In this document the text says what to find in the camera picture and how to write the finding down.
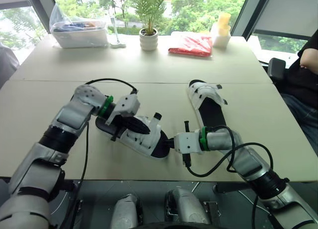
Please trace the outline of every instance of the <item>table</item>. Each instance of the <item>table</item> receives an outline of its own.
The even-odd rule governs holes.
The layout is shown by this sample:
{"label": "table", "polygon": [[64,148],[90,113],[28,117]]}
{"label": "table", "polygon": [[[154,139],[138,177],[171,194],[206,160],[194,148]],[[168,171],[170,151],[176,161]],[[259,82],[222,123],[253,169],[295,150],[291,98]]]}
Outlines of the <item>table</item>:
{"label": "table", "polygon": [[[34,142],[38,141],[50,122],[66,104],[74,89],[83,82],[8,81],[0,91],[0,173],[12,176]],[[136,83],[141,107],[139,115],[162,114],[160,124],[168,137],[184,132],[184,120],[190,130],[199,128],[194,110],[186,94],[187,84]],[[114,102],[130,89],[120,83],[95,83]],[[292,181],[317,180],[318,159],[297,122],[272,84],[222,84],[220,95],[227,100],[223,113],[227,125],[237,130],[244,142],[266,145],[274,158],[274,169]],[[119,142],[112,142],[91,119],[89,156],[85,179],[99,180],[191,180],[182,165],[182,157],[174,150],[167,159],[146,158]],[[256,149],[268,161],[266,152]],[[80,178],[85,151],[82,134],[63,166],[66,178]],[[192,169],[207,172],[222,157],[219,152],[192,156]],[[237,174],[226,172],[223,163],[203,181],[241,181]]]}
{"label": "table", "polygon": [[160,36],[158,49],[142,51],[138,36],[125,36],[125,49],[62,49],[48,35],[11,80],[89,81],[119,78],[142,83],[272,83],[243,37],[232,37],[226,50],[211,58],[169,54],[170,36]]}

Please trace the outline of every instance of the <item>office chair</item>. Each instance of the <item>office chair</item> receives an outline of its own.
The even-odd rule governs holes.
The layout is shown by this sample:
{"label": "office chair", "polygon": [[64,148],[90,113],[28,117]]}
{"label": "office chair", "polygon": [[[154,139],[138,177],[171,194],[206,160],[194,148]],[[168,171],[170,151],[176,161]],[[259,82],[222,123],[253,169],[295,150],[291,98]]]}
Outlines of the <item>office chair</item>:
{"label": "office chair", "polygon": [[269,61],[267,74],[272,79],[275,85],[285,80],[286,73],[288,71],[288,69],[286,69],[285,67],[286,62],[284,60],[272,58]]}

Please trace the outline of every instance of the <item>white container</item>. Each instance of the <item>white container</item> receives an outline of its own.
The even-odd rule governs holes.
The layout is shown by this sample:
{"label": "white container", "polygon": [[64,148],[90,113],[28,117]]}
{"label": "white container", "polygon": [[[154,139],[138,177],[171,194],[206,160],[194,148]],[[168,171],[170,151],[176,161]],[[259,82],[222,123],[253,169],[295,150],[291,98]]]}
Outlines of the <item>white container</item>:
{"label": "white container", "polygon": [[93,23],[97,27],[86,28],[83,31],[54,32],[56,27],[62,27],[64,22],[52,26],[52,35],[62,48],[103,47],[108,45],[106,24],[102,21],[73,21],[73,23]]}
{"label": "white container", "polygon": [[154,35],[143,35],[142,30],[139,31],[140,47],[145,51],[155,50],[158,46],[158,31],[154,29]]}
{"label": "white container", "polygon": [[227,35],[223,29],[219,29],[217,23],[214,23],[211,28],[212,45],[214,48],[226,49],[231,38],[230,30],[227,30]]}

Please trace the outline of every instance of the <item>red package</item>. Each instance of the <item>red package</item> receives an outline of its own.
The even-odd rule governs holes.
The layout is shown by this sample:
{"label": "red package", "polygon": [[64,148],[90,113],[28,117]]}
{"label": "red package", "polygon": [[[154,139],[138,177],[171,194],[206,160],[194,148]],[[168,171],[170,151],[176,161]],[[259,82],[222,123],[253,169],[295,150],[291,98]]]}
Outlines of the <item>red package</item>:
{"label": "red package", "polygon": [[173,44],[169,53],[185,54],[199,57],[210,57],[212,53],[212,38],[207,34],[193,32],[172,32]]}

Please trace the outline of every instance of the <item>window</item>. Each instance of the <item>window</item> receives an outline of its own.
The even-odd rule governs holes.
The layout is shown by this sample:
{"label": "window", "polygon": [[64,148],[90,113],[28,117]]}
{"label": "window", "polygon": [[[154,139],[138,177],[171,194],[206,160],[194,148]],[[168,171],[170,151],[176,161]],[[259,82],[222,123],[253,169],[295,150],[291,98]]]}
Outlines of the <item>window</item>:
{"label": "window", "polygon": [[[95,18],[115,13],[121,34],[138,35],[143,27],[133,0],[55,0],[69,17]],[[232,15],[233,27],[245,0],[165,0],[166,10],[155,26],[161,35],[173,31],[209,32],[221,12]],[[111,23],[108,30],[113,31]]]}
{"label": "window", "polygon": [[13,50],[20,64],[45,34],[33,7],[0,10],[0,42]]}
{"label": "window", "polygon": [[252,34],[248,44],[258,60],[268,63],[272,58],[282,59],[288,68],[297,58],[306,40],[278,37],[264,34]]}

